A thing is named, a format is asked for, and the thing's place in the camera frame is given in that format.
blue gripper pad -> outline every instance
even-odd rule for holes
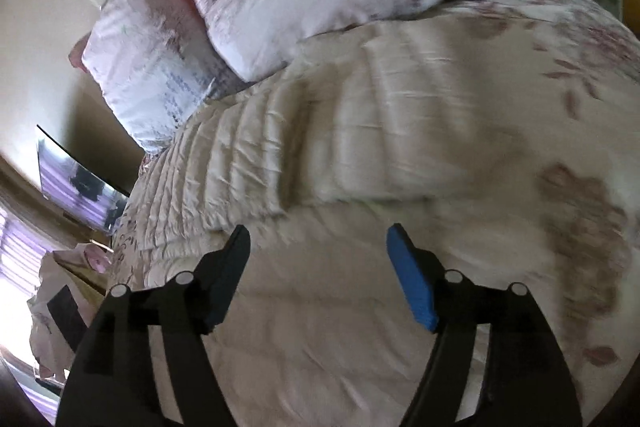
[[[396,275],[414,318],[434,333],[440,318],[434,306],[433,287],[422,274],[413,249],[406,232],[400,225],[394,225],[387,230],[386,251],[396,269]]]

television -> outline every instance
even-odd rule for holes
[[[112,235],[127,204],[127,196],[80,165],[39,126],[40,186],[47,200],[94,230]]]

floral pillow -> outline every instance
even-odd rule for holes
[[[244,84],[216,53],[193,0],[110,0],[82,62],[124,129],[161,152],[208,96]]]

quilted blanket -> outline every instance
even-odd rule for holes
[[[590,420],[640,351],[639,78],[640,43],[590,0],[464,2],[309,39],[150,165],[111,280],[163,284],[244,223],[252,255],[204,337],[239,425],[395,426],[433,346],[386,256],[400,222],[476,283],[529,286]],[[159,331],[151,345],[179,420]]]

wall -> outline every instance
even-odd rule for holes
[[[0,0],[0,155],[36,187],[37,124],[107,181],[137,177],[142,150],[66,58],[98,14],[88,0]]]

